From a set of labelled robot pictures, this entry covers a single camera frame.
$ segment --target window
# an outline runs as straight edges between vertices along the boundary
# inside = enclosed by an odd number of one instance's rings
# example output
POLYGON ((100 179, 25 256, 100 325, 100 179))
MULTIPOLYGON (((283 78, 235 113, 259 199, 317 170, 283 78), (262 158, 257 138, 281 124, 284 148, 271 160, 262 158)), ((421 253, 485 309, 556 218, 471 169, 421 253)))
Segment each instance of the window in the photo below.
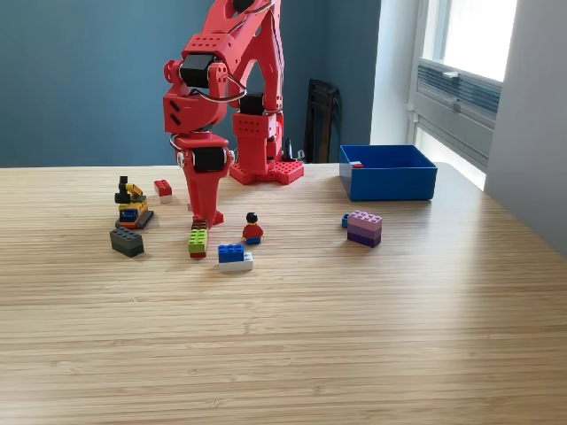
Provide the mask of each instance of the window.
POLYGON ((408 143, 433 135, 485 171, 517 0, 420 0, 408 143))
POLYGON ((422 58, 504 81, 517 0, 430 0, 422 58))

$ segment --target minifigure black hair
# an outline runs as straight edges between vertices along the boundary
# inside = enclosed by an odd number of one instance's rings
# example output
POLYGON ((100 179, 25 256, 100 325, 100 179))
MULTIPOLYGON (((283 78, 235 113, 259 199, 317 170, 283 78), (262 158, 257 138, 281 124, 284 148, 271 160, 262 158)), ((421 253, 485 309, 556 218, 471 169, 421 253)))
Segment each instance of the minifigure black hair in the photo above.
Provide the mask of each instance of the minifigure black hair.
POLYGON ((254 224, 258 222, 258 215, 256 212, 249 212, 246 214, 246 222, 254 224))

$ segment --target purple lego brick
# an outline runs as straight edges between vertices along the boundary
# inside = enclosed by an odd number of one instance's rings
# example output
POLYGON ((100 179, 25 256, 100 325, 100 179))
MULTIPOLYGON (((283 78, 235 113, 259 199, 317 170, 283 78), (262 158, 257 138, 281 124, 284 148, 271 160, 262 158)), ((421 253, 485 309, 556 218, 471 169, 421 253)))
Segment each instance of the purple lego brick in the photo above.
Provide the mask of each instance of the purple lego brick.
POLYGON ((376 232, 382 227, 382 217, 364 211, 355 211, 348 216, 348 224, 376 232))
POLYGON ((355 235, 367 237, 368 239, 378 239, 382 235, 382 228, 378 230, 368 230, 367 228, 361 228, 354 224, 349 224, 346 230, 348 233, 354 233, 355 235))
POLYGON ((356 243, 361 243, 362 245, 369 246, 370 248, 374 248, 379 243, 382 242, 381 236, 378 239, 369 239, 367 237, 356 235, 354 233, 347 233, 346 239, 348 239, 349 241, 356 242, 356 243))

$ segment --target black chair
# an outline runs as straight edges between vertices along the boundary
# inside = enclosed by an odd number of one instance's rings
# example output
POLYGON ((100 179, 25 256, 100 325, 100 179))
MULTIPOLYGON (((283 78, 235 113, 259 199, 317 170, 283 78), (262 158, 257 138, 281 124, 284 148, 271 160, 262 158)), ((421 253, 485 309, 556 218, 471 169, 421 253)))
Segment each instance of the black chair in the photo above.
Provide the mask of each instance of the black chair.
POLYGON ((340 93, 335 86, 324 81, 309 81, 305 139, 303 141, 306 163, 329 162, 333 123, 338 129, 340 138, 341 107, 340 93), (321 139, 318 143, 319 152, 315 156, 315 116, 317 113, 322 116, 322 130, 321 139))

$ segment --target white lego brick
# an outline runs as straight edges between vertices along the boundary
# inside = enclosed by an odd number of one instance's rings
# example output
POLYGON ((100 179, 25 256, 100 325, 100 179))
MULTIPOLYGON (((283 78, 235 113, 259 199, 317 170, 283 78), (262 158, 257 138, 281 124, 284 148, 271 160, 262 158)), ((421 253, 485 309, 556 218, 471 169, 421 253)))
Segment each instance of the white lego brick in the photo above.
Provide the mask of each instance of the white lego brick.
POLYGON ((160 204, 171 204, 172 202, 174 202, 173 195, 167 195, 166 197, 159 197, 160 204))
POLYGON ((244 261, 236 261, 234 263, 219 263, 219 269, 222 272, 242 272, 244 270, 252 270, 254 261, 251 252, 245 252, 244 261))

